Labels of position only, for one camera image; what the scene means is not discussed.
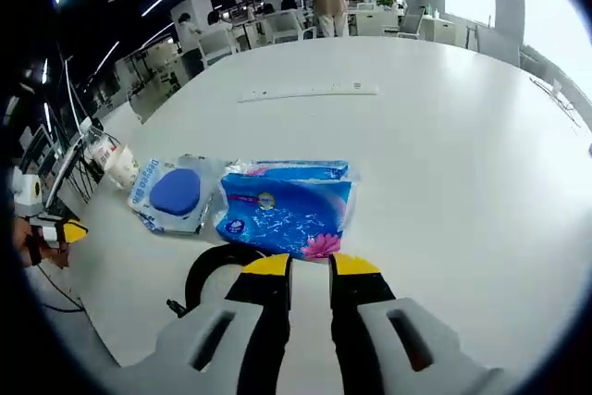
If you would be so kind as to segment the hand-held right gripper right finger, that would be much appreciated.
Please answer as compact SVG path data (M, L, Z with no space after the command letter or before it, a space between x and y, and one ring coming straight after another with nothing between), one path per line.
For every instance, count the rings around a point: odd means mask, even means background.
M377 266L345 253L330 264L331 336L346 394L462 394L458 336Z

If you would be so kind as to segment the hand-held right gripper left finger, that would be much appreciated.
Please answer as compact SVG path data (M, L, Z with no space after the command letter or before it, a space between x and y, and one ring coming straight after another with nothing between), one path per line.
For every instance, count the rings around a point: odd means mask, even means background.
M226 296L205 303L214 270L242 270ZM157 394L273 394L290 337L291 259L286 254L203 254L191 267L177 321L154 352Z

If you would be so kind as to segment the person's left hand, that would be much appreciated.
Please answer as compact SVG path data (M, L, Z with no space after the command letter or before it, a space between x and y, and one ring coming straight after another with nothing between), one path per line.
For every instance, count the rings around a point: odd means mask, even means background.
M24 218L12 219L12 243L24 267L39 265L43 260L61 269L68 266L69 245L61 242L58 247L52 247L43 237L42 229Z

